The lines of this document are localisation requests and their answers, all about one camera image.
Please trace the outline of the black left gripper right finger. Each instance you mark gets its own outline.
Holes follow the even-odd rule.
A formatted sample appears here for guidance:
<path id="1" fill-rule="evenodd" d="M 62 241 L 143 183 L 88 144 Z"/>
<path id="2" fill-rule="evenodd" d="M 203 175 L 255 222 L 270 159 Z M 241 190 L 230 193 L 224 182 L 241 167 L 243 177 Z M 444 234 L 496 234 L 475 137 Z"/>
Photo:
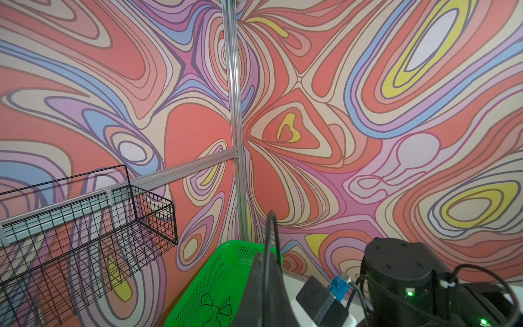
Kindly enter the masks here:
<path id="1" fill-rule="evenodd" d="M 265 326 L 299 326 L 274 255 L 265 259 Z"/>

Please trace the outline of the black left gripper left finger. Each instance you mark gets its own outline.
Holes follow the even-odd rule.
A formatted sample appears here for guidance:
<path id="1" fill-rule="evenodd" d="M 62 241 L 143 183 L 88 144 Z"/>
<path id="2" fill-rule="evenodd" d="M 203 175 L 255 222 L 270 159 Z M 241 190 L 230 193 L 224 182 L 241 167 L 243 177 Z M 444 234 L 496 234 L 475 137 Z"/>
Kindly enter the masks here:
<path id="1" fill-rule="evenodd" d="M 245 291 L 232 326 L 262 326 L 262 282 L 264 272 L 262 260 L 262 253 L 257 253 L 253 259 Z"/>

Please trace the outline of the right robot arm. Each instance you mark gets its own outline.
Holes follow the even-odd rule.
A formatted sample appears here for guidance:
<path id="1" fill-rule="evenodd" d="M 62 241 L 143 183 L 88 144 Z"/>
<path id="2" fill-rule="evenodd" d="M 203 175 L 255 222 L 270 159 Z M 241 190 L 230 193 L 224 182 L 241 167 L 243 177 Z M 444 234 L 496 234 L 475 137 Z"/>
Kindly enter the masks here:
<path id="1" fill-rule="evenodd" d="M 356 282 L 369 293 L 359 326 L 521 326 L 513 288 L 475 264 L 448 268 L 423 243 L 375 238 Z"/>

